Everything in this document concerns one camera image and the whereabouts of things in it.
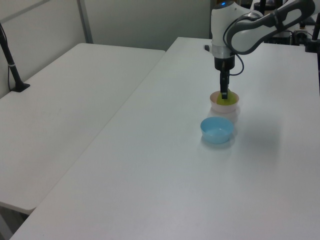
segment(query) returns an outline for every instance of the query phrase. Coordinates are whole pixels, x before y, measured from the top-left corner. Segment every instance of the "black stand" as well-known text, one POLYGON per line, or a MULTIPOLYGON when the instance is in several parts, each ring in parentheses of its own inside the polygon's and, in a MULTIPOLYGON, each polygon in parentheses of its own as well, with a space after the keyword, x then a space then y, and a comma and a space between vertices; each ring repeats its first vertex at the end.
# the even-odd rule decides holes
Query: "black stand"
POLYGON ((320 46, 320 41, 318 40, 319 31, 320 31, 320 13, 318 13, 316 17, 312 38, 306 43, 306 46, 305 46, 305 51, 307 53, 318 52, 319 46, 320 46))
POLYGON ((12 55, 10 53, 10 50, 8 47, 8 42, 5 37, 5 32, 3 31, 1 23, 0 23, 0 44, 1 44, 1 48, 3 50, 4 56, 6 58, 6 61, 8 63, 8 66, 11 70, 12 76, 15 81, 15 87, 11 91, 21 93, 23 90, 30 87, 30 84, 26 84, 21 81, 16 64, 15 64, 14 59, 12 58, 12 55))

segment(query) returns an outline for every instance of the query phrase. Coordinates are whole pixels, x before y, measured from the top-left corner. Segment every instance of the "black cable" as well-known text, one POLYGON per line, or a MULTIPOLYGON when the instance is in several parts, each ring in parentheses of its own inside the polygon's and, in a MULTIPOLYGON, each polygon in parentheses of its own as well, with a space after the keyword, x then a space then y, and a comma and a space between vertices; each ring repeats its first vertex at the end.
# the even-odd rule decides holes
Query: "black cable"
MULTIPOLYGON (((227 33, 227 31, 229 30, 229 28, 230 28, 230 27, 232 26, 232 24, 234 24, 237 20, 238 20, 238 19, 234 20, 234 21, 226 28, 226 30, 225 30, 224 33, 223 33, 223 37, 222 37, 222 40, 223 40, 224 44, 225 44, 231 51, 232 51, 232 49, 231 49, 231 47, 227 44, 227 42, 226 42, 226 40, 225 40, 225 36, 226 36, 226 33, 227 33)), ((236 73, 236 74, 231 74, 231 73, 229 73, 229 76, 238 76, 238 75, 242 74, 242 72, 245 70, 244 61, 242 61, 241 57, 240 57, 237 53, 235 53, 235 55, 239 58, 239 60, 240 60, 240 62, 241 62, 241 64, 242 64, 242 69, 241 69, 240 72, 238 72, 238 73, 236 73)))
POLYGON ((11 88, 10 88, 10 67, 8 66, 8 88, 9 91, 11 92, 11 88))
POLYGON ((6 32, 5 32, 4 28, 2 27, 1 23, 0 23, 0 29, 4 35, 5 41, 8 42, 6 32))

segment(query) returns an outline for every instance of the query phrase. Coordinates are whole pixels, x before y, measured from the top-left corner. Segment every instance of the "white robot link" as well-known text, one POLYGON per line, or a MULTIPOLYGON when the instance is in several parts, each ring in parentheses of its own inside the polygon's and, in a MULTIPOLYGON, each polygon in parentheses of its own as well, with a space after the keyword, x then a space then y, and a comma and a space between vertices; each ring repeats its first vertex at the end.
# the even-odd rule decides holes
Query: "white robot link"
POLYGON ((263 41, 319 12, 320 0, 289 0, 266 16, 233 1, 217 4, 211 12, 211 50, 214 67, 220 71, 222 98, 228 98, 235 55, 252 53, 263 41))

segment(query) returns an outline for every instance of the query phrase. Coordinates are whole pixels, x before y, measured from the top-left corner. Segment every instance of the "white table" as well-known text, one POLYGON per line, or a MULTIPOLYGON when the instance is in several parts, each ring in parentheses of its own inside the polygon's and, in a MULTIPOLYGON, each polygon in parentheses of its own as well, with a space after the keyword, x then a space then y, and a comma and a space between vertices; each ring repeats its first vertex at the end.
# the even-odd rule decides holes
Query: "white table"
POLYGON ((0 206, 30 214, 164 51, 79 44, 0 100, 0 206))
POLYGON ((12 240, 318 239, 317 55, 244 55, 234 136, 213 145, 200 130, 218 115, 210 42, 178 38, 12 240))

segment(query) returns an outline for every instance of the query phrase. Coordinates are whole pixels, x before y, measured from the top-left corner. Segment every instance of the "bowl rim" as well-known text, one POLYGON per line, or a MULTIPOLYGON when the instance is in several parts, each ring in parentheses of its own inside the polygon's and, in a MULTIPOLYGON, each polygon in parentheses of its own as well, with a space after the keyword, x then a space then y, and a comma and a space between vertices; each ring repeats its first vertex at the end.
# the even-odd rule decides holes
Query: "bowl rim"
POLYGON ((211 93, 211 95, 210 95, 210 101, 211 101, 211 103, 214 103, 214 104, 216 104, 216 105, 218 105, 218 106, 229 107, 229 106, 234 106, 234 105, 236 105, 236 104, 239 102, 239 96, 238 96, 238 94, 236 94, 235 92, 232 91, 232 93, 235 95, 236 102, 235 102, 234 104, 230 104, 230 105, 220 105, 220 104, 217 103, 217 99, 216 99, 215 101, 212 100, 213 96, 216 96, 216 95, 218 95, 219 93, 220 93, 220 91, 215 91, 215 92, 211 93))

